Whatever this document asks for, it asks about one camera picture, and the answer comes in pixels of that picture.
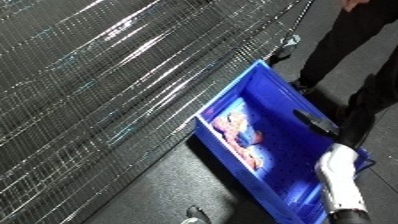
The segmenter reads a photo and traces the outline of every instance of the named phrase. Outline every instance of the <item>metal wire shelf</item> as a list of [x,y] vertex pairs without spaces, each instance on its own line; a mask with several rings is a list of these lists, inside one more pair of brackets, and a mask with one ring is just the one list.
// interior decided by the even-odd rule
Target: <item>metal wire shelf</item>
[[301,2],[1,2],[0,222],[84,221],[282,44]]

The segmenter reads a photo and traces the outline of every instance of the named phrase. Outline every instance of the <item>dark gray floor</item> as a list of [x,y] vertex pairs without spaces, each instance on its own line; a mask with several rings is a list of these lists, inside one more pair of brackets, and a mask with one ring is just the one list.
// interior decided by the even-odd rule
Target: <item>dark gray floor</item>
[[[339,1],[318,1],[297,33],[302,43],[293,56],[275,69],[292,80],[317,41],[330,28],[339,11]],[[377,72],[398,40],[398,24],[387,26],[344,60],[321,83],[320,88],[346,102],[365,76]],[[398,107],[380,114],[365,147],[378,164],[365,171],[358,185],[367,202],[373,223],[398,220]],[[96,213],[87,224],[171,224],[180,223],[185,209],[197,204],[214,224],[274,223],[250,195],[194,137],[173,149],[146,175]]]

